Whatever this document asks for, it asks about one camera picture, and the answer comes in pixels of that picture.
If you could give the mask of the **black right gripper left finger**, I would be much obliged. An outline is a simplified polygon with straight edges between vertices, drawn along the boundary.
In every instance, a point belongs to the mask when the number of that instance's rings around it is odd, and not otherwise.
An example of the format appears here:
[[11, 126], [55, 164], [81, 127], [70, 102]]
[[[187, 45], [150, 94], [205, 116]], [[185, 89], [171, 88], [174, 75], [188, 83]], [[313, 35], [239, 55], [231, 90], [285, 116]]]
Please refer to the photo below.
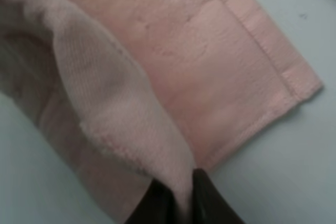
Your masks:
[[145, 195], [125, 224], [179, 223], [173, 193], [158, 180], [152, 180]]

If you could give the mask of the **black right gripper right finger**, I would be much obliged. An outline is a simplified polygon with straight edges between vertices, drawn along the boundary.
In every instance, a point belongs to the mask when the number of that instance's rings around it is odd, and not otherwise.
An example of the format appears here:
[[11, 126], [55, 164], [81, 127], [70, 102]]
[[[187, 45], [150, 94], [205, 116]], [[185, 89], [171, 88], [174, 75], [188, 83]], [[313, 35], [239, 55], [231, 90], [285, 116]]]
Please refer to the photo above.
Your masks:
[[244, 224], [202, 169], [193, 171], [192, 205], [193, 223]]

